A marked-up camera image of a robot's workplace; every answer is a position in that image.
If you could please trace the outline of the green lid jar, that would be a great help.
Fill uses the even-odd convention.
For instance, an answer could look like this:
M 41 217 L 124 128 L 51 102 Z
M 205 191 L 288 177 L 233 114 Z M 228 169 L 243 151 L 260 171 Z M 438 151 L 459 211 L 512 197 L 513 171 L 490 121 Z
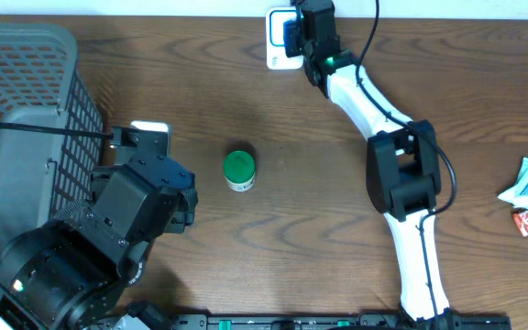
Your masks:
M 246 151 L 236 150 L 227 154 L 223 170 L 228 187 L 235 192 L 246 192 L 255 183 L 256 162 Z

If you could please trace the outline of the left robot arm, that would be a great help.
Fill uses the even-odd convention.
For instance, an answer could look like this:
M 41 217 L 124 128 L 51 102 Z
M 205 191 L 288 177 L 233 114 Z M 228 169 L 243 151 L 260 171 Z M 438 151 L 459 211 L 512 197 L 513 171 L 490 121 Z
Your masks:
M 112 129 L 92 195 L 14 238 L 0 258 L 0 329 L 120 329 L 110 314 L 161 235 L 194 222 L 195 176 L 171 159 L 163 123 Z

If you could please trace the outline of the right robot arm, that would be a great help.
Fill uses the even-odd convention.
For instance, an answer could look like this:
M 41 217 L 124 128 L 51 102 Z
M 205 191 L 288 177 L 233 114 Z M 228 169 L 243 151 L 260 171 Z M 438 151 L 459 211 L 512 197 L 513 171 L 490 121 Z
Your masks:
M 301 56 L 310 84 L 350 118 L 367 142 L 366 188 L 393 238 L 401 308 L 413 328 L 442 329 L 449 309 L 435 248 L 440 168 L 451 165 L 427 120 L 399 111 L 373 84 L 363 54 L 344 49 L 331 1 L 293 1 L 283 25 L 287 57 Z

